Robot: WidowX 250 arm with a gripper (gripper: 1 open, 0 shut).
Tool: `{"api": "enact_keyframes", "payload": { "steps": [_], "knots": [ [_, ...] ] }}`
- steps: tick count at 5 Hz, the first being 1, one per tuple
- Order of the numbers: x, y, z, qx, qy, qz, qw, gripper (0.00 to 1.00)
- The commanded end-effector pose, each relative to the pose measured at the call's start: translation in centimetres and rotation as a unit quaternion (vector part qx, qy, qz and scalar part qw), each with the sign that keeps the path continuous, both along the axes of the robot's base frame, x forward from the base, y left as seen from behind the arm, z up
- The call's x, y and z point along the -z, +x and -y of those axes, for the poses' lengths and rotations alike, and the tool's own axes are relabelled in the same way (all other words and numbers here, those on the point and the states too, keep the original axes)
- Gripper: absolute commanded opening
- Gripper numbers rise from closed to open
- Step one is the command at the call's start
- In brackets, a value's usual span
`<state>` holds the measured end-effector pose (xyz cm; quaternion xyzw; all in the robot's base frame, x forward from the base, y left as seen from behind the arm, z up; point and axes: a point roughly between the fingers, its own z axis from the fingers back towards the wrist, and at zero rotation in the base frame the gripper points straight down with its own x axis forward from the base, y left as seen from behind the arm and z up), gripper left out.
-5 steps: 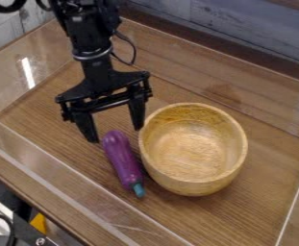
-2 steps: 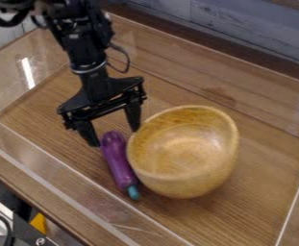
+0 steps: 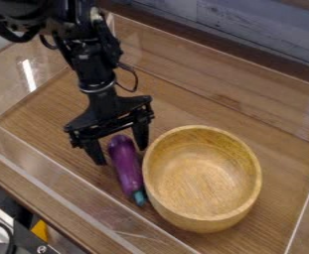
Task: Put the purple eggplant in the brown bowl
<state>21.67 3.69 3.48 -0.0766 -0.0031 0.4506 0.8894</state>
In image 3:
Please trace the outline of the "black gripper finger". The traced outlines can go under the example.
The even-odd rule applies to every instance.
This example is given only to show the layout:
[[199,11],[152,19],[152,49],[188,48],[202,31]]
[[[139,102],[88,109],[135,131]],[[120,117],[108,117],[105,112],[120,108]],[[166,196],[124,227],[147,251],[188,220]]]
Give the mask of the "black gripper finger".
[[138,122],[132,125],[131,129],[138,149],[143,151],[148,145],[148,123]]
[[104,166],[105,165],[105,159],[104,155],[101,152],[101,148],[99,145],[99,142],[96,140],[88,139],[83,141],[83,149],[92,159],[92,161],[99,165]]

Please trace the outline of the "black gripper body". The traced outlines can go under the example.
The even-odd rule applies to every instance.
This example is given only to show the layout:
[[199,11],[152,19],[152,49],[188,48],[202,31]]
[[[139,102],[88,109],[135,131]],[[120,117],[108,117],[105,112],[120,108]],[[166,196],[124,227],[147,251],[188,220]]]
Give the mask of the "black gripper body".
[[122,97],[111,88],[89,93],[87,98],[87,109],[64,127],[73,147],[81,148],[84,140],[97,140],[123,129],[131,129],[138,122],[150,124],[154,119],[150,95]]

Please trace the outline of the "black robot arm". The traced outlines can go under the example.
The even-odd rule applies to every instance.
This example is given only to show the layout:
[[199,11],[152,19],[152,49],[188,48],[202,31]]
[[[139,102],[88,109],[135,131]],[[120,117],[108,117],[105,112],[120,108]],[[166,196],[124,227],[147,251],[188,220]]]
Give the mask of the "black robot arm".
[[144,149],[154,118],[152,98],[116,94],[114,70],[134,68],[120,61],[120,42],[96,0],[0,0],[0,37],[12,43],[39,38],[45,48],[61,53],[77,74],[88,106],[64,127],[72,146],[84,149],[93,162],[103,165],[99,139],[130,128],[138,148]]

